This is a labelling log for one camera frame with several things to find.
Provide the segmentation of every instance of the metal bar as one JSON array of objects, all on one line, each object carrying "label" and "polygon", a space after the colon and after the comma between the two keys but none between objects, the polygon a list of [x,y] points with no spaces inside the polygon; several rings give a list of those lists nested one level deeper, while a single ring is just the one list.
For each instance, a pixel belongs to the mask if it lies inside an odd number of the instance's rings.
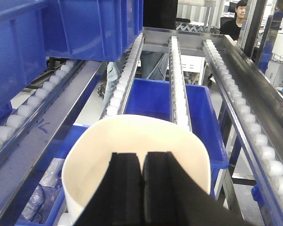
[{"label": "metal bar", "polygon": [[203,31],[205,32],[207,31],[209,10],[210,10],[210,7],[207,7],[206,15],[204,17],[204,22],[203,22]]},{"label": "metal bar", "polygon": [[236,164],[237,164],[237,161],[240,155],[240,150],[241,150],[241,144],[240,144],[239,139],[236,137],[234,147],[233,147],[231,157],[230,157],[230,164],[228,167],[228,170],[231,176],[233,175],[235,171]]},{"label": "metal bar", "polygon": [[216,8],[216,5],[214,5],[214,6],[211,7],[211,9],[210,9],[210,14],[209,14],[209,19],[208,19],[207,33],[210,33],[210,32],[211,32],[211,26],[212,26],[212,23],[213,23],[213,16],[214,16],[215,8]]},{"label": "metal bar", "polygon": [[49,143],[66,137],[101,78],[100,66],[101,62],[88,62],[37,121],[23,129],[26,136],[14,143],[12,154],[0,167],[0,226],[17,221],[55,154],[46,151]]},{"label": "metal bar", "polygon": [[232,121],[227,112],[226,103],[224,100],[222,101],[222,104],[221,104],[218,121],[219,121],[219,127],[220,127],[222,138],[223,138],[223,143],[226,146],[228,137],[230,136],[230,132],[231,132]]},{"label": "metal bar", "polygon": [[246,24],[241,29],[240,37],[242,38],[239,44],[248,57],[251,57],[254,51],[266,3],[267,0],[253,0],[251,4],[248,3],[251,9],[250,13],[248,13]]},{"label": "metal bar", "polygon": [[236,185],[255,186],[257,184],[253,175],[242,175],[239,173],[233,174],[232,181],[233,181],[233,184],[236,184]]},{"label": "metal bar", "polygon": [[283,0],[274,0],[260,45],[258,68],[265,73],[283,18]]},{"label": "metal bar", "polygon": [[225,179],[224,179],[222,185],[223,185],[223,189],[224,189],[224,192],[225,192],[228,209],[230,211],[232,211],[233,213],[242,217],[240,206],[239,206],[237,196],[236,196],[236,193],[235,193],[235,190],[234,190],[232,177],[229,174],[228,170],[226,170],[226,172],[225,172]]},{"label": "metal bar", "polygon": [[183,55],[192,55],[189,54],[189,50],[202,50],[202,42],[206,39],[211,39],[214,42],[217,50],[225,49],[224,39],[226,39],[226,37],[219,34],[175,31],[149,27],[144,27],[144,30],[142,32],[145,35],[145,46],[154,45],[167,48],[169,39],[172,36],[176,36],[180,43],[181,54]]}]

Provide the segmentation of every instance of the jeans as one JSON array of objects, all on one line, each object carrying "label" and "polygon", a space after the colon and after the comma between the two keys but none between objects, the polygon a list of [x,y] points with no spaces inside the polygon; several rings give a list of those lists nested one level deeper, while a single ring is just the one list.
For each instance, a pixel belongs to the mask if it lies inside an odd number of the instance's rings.
[{"label": "jeans", "polygon": [[[118,78],[128,57],[129,51],[126,51],[119,61],[110,62],[107,66],[107,84],[104,96],[104,106],[112,95],[113,89],[117,84]],[[143,79],[165,80],[166,68],[169,54],[142,51],[141,52],[141,77]]]}]

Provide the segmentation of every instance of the metal rail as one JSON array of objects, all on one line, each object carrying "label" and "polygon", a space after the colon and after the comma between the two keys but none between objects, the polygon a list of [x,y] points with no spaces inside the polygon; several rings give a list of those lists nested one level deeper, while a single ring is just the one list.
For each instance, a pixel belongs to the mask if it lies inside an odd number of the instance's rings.
[{"label": "metal rail", "polygon": [[192,132],[190,110],[181,64],[180,47],[177,37],[169,43],[171,121]]},{"label": "metal rail", "polygon": [[125,67],[117,80],[113,94],[107,101],[100,119],[123,114],[132,88],[138,61],[141,55],[144,37],[141,33],[133,43]]},{"label": "metal rail", "polygon": [[[210,67],[213,71],[215,80],[220,88],[220,93],[222,95],[222,98],[226,103],[225,106],[227,108],[227,112],[229,113],[233,126],[235,127],[240,144],[246,153],[250,167],[252,169],[252,172],[254,173],[256,182],[259,185],[264,203],[266,204],[268,210],[272,212],[271,219],[273,221],[273,225],[282,226],[283,204],[280,200],[281,193],[273,184],[273,180],[275,177],[271,176],[270,172],[266,171],[266,164],[263,161],[262,156],[258,155],[259,153],[258,150],[260,148],[268,146],[268,144],[270,145],[272,144],[270,140],[267,141],[267,137],[265,136],[265,134],[270,136],[273,131],[265,130],[265,123],[263,121],[264,117],[262,118],[261,114],[259,113],[255,114],[256,117],[255,118],[250,117],[251,119],[248,119],[246,117],[246,115],[251,116],[253,115],[253,113],[256,112],[256,110],[258,111],[258,105],[260,105],[260,108],[262,107],[260,104],[262,102],[256,102],[256,103],[252,102],[251,99],[256,99],[256,97],[254,97],[255,93],[252,94],[252,97],[249,97],[246,94],[250,90],[254,89],[251,86],[251,84],[247,86],[248,88],[246,91],[243,88],[245,86],[245,83],[239,83],[238,78],[241,78],[244,75],[244,73],[246,73],[248,68],[245,67],[242,68],[241,63],[239,64],[239,66],[229,64],[225,60],[226,57],[220,56],[220,54],[218,53],[216,48],[214,48],[214,45],[211,41],[207,41],[207,43],[204,43],[204,51],[206,53]],[[239,55],[232,53],[231,56],[233,56],[233,58],[236,57],[235,59],[236,61],[239,60],[238,59]],[[230,70],[228,70],[227,67],[224,67],[224,65],[230,66]],[[242,70],[240,74],[237,73],[237,68]],[[241,98],[241,96],[239,96],[240,94],[237,93],[237,91],[239,92],[240,90],[242,91],[243,97],[246,98],[246,101],[241,103],[239,102],[239,98]],[[256,88],[256,96],[260,96],[260,94],[258,94],[258,91],[260,91],[260,87]],[[254,131],[250,127],[252,123],[253,124],[255,123],[254,119],[262,126],[262,131]],[[271,115],[269,117],[269,121],[271,121],[269,122],[269,125],[273,124],[273,117]],[[229,177],[229,173],[226,172],[225,182],[223,183],[225,190],[227,190],[226,188],[228,186],[227,182],[231,178],[228,177]]]},{"label": "metal rail", "polygon": [[103,73],[101,62],[87,62],[65,78],[12,139],[11,154],[0,165],[0,226],[14,225],[55,152],[88,100]]}]

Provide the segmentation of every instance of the transparent plastic wrap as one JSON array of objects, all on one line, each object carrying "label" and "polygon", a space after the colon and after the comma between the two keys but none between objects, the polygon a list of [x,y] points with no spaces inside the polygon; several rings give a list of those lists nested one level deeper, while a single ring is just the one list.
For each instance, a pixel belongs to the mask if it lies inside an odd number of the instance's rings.
[{"label": "transparent plastic wrap", "polygon": [[33,192],[31,198],[23,209],[20,220],[40,222],[41,216],[38,214],[38,210],[44,203],[44,190],[41,185],[38,185]]},{"label": "transparent plastic wrap", "polygon": [[47,168],[40,185],[54,188],[59,180],[59,172],[62,169],[65,159],[54,158]]}]

